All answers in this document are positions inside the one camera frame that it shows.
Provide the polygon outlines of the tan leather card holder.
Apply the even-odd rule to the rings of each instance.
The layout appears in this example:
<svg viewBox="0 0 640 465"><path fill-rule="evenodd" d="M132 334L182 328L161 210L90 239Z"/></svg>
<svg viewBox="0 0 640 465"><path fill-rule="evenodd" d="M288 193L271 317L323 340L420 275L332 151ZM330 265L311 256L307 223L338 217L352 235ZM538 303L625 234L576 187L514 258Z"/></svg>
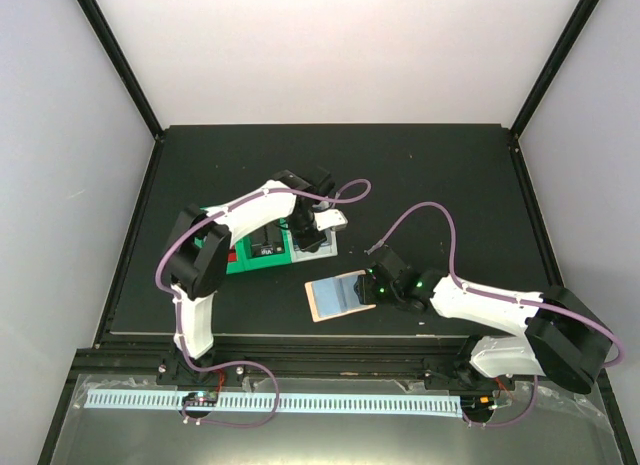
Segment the tan leather card holder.
<svg viewBox="0 0 640 465"><path fill-rule="evenodd" d="M362 304L354 290L364 270L314 280L305 284L312 321L315 323L368 311L375 304Z"/></svg>

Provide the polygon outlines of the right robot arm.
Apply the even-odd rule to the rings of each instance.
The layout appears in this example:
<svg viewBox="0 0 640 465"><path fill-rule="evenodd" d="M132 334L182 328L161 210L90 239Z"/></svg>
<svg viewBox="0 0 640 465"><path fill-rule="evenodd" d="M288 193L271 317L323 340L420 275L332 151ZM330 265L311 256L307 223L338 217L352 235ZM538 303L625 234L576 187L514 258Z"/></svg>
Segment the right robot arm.
<svg viewBox="0 0 640 465"><path fill-rule="evenodd" d="M570 392L592 390L613 341L568 289L510 291L434 269L419 272L387 246L373 256L372 266L353 286L361 304L430 312L497 330L495 336L469 336L440 376L466 389L508 375L530 375Z"/></svg>

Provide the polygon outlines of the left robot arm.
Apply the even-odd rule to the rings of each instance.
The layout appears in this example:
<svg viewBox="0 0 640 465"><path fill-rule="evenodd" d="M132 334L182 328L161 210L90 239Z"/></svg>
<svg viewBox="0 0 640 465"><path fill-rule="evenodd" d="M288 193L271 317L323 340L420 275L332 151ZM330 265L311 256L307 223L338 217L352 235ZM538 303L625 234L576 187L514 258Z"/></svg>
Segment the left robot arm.
<svg viewBox="0 0 640 465"><path fill-rule="evenodd" d="M334 207L334 186L322 168L309 176L283 170L237 199L179 214L155 284L172 297L179 371L191 383L213 376L213 302L228 274L336 255L335 232L346 219Z"/></svg>

